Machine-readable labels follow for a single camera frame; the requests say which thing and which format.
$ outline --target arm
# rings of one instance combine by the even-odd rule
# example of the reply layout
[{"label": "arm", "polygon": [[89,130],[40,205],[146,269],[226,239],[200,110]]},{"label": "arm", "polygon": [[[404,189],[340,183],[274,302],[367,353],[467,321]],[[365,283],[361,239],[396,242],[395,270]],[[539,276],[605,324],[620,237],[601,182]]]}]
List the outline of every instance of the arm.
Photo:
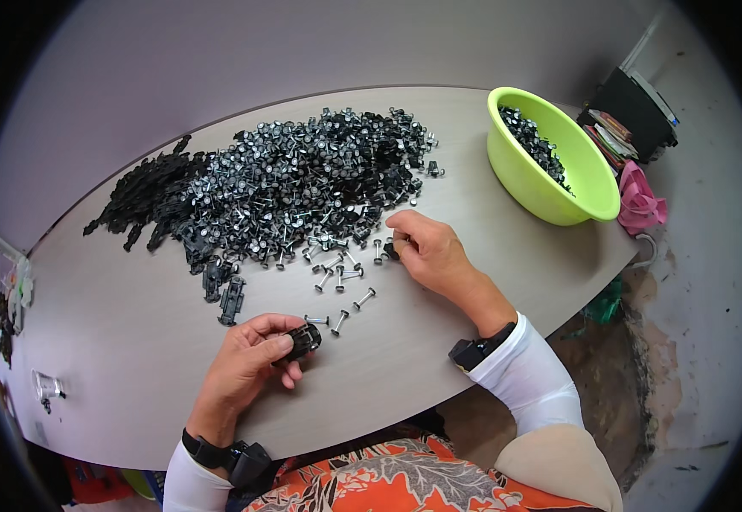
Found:
[{"label": "arm", "polygon": [[[275,371],[271,363],[292,349],[291,337],[282,334],[304,324],[296,316],[269,313],[229,329],[203,381],[186,431],[218,447],[231,445],[237,417]],[[282,383],[293,389],[294,381],[302,376],[300,365],[293,361],[285,366]],[[223,468],[197,464],[183,443],[177,444],[163,487],[164,512],[222,511],[231,490]]]},{"label": "arm", "polygon": [[517,439],[496,468],[525,485],[604,510],[621,510],[621,493],[606,460],[584,430],[578,391],[570,374],[527,317],[465,255],[447,224],[403,210],[386,222],[407,271],[423,286],[454,302],[481,337],[516,328],[468,377],[508,406]]},{"label": "arm", "polygon": [[557,423],[583,427],[570,374],[527,318],[471,265],[453,229],[414,210],[392,215],[387,225],[394,229],[394,248],[411,276],[454,302],[481,337],[493,336],[509,322],[517,324],[468,376],[509,407],[518,435]]}]

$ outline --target books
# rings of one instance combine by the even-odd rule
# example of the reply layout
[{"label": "books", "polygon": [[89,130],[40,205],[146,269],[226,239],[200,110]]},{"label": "books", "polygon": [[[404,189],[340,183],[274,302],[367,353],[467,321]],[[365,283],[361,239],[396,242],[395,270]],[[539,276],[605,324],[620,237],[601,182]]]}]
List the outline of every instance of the books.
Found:
[{"label": "books", "polygon": [[618,172],[616,171],[621,170],[624,167],[624,160],[607,149],[606,146],[604,146],[604,144],[601,142],[601,139],[599,138],[598,133],[595,131],[595,128],[588,125],[584,125],[581,128],[584,129],[584,131],[587,133],[587,136],[590,137],[593,143],[599,147],[599,150],[604,155],[604,158],[610,164],[612,173],[618,176]]},{"label": "books", "polygon": [[632,145],[632,132],[630,130],[607,112],[595,109],[590,109],[587,112],[596,120],[596,123],[593,126],[583,125],[581,128],[601,150],[613,172],[621,170],[627,159],[638,159],[638,151]]},{"label": "books", "polygon": [[607,112],[601,112],[591,108],[587,113],[590,114],[593,119],[599,121],[599,124],[601,124],[605,129],[608,129],[618,140],[627,143],[632,142],[632,132],[616,121],[616,118],[610,116]]}]

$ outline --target table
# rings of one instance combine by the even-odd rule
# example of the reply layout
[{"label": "table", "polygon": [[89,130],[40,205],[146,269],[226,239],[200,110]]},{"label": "table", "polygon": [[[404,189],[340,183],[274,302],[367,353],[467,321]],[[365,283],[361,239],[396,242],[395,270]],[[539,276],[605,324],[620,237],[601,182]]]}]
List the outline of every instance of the table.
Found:
[{"label": "table", "polygon": [[[261,120],[305,120],[326,106],[413,112],[436,132],[439,148],[429,157],[447,169],[443,178],[424,179],[417,210],[451,224],[472,263],[547,336],[636,249],[615,222],[553,226],[510,197],[487,159],[486,97],[487,91],[457,87],[306,97],[202,128],[187,151],[226,147],[234,133]],[[154,254],[146,251],[152,224],[130,253],[122,249],[125,236],[103,227],[82,237],[120,175],[70,210],[33,252],[34,303],[15,339],[6,379],[29,441],[102,465],[166,469],[226,328],[216,320],[218,305],[203,300],[201,276],[189,274],[179,242],[169,239]],[[389,234],[383,228],[372,238]],[[471,323],[410,280],[401,264],[373,265],[372,244],[352,252],[367,271],[348,282],[344,295],[334,292],[333,283],[315,292],[318,276],[301,257],[285,271],[265,271],[251,261],[242,266],[248,284],[240,320],[265,311],[329,314],[334,320],[368,286],[377,292],[345,321],[339,338],[321,329],[323,345],[294,391],[270,387],[241,418],[237,436],[260,442],[274,458],[370,433],[471,385],[447,357],[460,337],[475,336]],[[51,415],[34,398],[32,368],[64,381],[67,399],[53,399]]]}]

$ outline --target green plastic bowl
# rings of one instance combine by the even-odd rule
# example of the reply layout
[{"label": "green plastic bowl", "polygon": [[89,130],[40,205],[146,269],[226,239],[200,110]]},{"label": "green plastic bowl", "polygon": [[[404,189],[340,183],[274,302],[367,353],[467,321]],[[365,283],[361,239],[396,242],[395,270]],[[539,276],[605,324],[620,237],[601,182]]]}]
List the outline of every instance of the green plastic bowl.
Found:
[{"label": "green plastic bowl", "polygon": [[[539,137],[556,145],[564,166],[564,183],[575,197],[553,181],[513,138],[498,107],[520,108],[534,120]],[[496,176],[516,201],[550,224],[570,226],[588,219],[607,222],[618,217],[621,197],[616,179],[601,151],[584,130],[552,103],[514,87],[490,91],[487,109],[493,124],[487,135],[487,156]]]}]

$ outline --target orange floral shirt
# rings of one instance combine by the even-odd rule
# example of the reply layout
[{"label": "orange floral shirt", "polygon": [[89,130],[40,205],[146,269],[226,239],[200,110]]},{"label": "orange floral shirt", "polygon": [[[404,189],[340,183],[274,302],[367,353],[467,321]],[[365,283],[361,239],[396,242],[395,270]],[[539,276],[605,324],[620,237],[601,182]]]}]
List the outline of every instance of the orange floral shirt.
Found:
[{"label": "orange floral shirt", "polygon": [[437,436],[382,442],[301,468],[287,460],[249,512],[598,511],[459,460]]}]

